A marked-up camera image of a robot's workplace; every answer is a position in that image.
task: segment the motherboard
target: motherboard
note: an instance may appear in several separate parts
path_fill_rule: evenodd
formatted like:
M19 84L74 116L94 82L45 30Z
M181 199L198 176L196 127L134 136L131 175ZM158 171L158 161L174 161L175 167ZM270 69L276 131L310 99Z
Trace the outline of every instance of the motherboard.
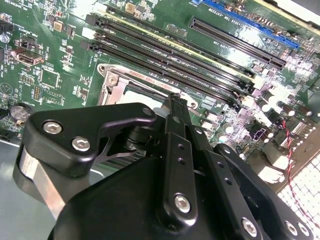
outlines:
M262 0L0 2L7 142L37 111L131 102L158 111L176 93L213 147L244 160L283 155L283 122L295 150L320 120L319 73L319 26Z

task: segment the black plastic bracket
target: black plastic bracket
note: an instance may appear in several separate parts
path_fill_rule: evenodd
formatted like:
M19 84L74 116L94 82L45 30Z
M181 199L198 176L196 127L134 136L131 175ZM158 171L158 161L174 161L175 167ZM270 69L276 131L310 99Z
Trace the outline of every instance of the black plastic bracket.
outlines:
M156 213L168 229L180 232L193 226L198 217L192 149L186 139L185 121L190 116L184 116L187 101L180 100L178 95L170 95L162 107L166 105L171 114L166 117L164 148L160 153L163 175Z
M22 142L35 159L66 176L76 177L90 171L101 153L101 139L113 141L123 129L150 126L155 120L156 114L142 103L41 111L27 121ZM62 131L46 132L43 126L47 122L59 123ZM72 146L72 140L77 137L88 140L87 151L78 151Z
M226 160L227 166L240 186L241 194L247 200L250 199L250 203L247 201L247 204L256 206L254 209L256 221L261 222L262 229L272 240L313 239L306 224L234 151L225 144L218 144L213 150ZM298 223L309 231L309 236L302 232Z

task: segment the red and black wire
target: red and black wire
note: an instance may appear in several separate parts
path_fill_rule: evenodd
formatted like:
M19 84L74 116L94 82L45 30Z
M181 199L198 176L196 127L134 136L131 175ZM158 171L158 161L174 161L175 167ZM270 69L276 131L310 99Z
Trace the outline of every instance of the red and black wire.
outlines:
M286 139L287 139L287 148L288 148L288 155L287 155L287 158L288 158L288 167L287 167L287 175L288 175L288 186L290 188L290 191L291 191L291 195L294 199L294 203L296 204L298 210L302 213L302 215L304 215L310 222L312 222L317 228L320 229L320 225L314 220L314 218L304 210L304 208L302 207L302 204L300 202L300 200L298 199L298 196L296 194L296 192L294 191L293 189L293 186L292 186L292 173L291 173L291 170L292 170L292 161L291 161L291 156L292 156L292 148L291 148L291 144L293 142L293 138L290 137L290 130L287 128L286 126L286 122L283 121L282 122L282 127L285 129L285 132L286 132Z

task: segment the port connector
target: port connector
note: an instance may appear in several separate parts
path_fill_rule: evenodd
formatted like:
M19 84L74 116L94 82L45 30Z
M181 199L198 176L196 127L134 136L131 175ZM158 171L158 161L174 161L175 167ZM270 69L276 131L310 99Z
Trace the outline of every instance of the port connector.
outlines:
M0 140L3 140L5 142L11 142L12 138L15 137L16 134L12 131L8 131L5 129L0 129Z
M34 66L34 65L37 65L38 63L44 62L44 57L33 51L22 52L18 55L17 58L19 62L28 66Z

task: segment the blue pcie slot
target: blue pcie slot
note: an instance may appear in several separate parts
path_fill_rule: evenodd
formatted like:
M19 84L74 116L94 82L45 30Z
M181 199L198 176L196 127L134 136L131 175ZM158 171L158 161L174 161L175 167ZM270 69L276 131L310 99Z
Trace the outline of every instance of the blue pcie slot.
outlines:
M241 16L241 15L235 13L235 12L226 10L225 7L223 5L221 5L221 4L218 4L218 3L216 3L216 2L214 2L212 0L203 0L203 3L205 3L206 5L209 5L212 8L217 9L219 12L224 13L225 15L228 15L228 16L234 18L234 19L237 19L237 20L239 20L239 21L241 21L241 22L243 22L245 24L248 24L248 25L258 29L262 33L272 37L275 40L278 40L279 42L281 42L281 43L283 43L283 44L285 44L285 45L287 45L287 46L289 46L291 48L295 48L295 49L299 48L299 44L298 43L295 43L295 42L287 39L284 36L276 36L276 35L274 35L274 33L270 29L268 29L266 27L263 27L263 26L260 26L259 24L255 23L255 22L253 22L253 21L251 21L251 20L245 18L244 16Z

